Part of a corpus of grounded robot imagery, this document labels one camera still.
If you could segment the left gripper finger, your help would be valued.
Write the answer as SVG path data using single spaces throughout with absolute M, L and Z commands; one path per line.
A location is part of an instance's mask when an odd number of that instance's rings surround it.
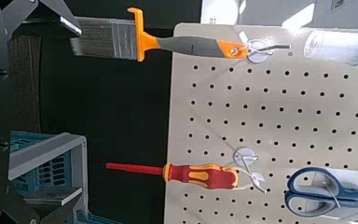
M 82 188 L 49 187 L 22 197 L 11 187 L 0 194 L 0 224 L 63 224 Z
M 64 0 L 0 0 L 4 23 L 11 36 L 73 38 L 81 26 Z

